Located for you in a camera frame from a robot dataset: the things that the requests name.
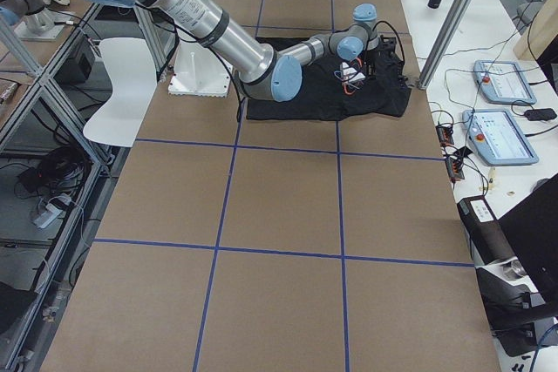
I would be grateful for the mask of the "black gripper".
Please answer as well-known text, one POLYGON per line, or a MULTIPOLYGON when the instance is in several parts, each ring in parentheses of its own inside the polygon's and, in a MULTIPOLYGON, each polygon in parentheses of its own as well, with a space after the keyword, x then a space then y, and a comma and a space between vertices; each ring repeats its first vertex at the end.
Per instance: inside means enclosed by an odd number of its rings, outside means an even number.
POLYGON ((380 68, 396 62, 396 38, 381 35, 378 45, 366 52, 365 58, 369 68, 380 68))

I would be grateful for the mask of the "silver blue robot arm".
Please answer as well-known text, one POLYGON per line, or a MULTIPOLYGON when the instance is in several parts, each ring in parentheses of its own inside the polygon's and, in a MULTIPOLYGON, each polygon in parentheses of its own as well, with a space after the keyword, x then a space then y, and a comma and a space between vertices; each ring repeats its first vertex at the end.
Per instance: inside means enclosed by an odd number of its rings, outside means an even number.
POLYGON ((243 95, 286 102, 301 89, 303 67, 322 57, 337 55, 349 62, 379 45, 377 12, 363 3, 353 11, 347 30, 316 34, 310 39, 276 51, 251 37, 214 0, 89 0, 93 3, 132 8, 156 8, 173 19, 178 27, 204 48, 214 49, 232 64, 243 95))

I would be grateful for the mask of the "background robot arm on stand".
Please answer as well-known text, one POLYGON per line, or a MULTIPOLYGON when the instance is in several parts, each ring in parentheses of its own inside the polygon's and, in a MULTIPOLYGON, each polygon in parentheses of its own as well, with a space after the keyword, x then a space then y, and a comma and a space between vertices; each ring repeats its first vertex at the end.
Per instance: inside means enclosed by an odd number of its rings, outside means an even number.
POLYGON ((27 41, 53 41, 61 33, 65 18, 48 9, 51 3, 68 6, 70 0, 1 0, 1 18, 16 35, 27 41))

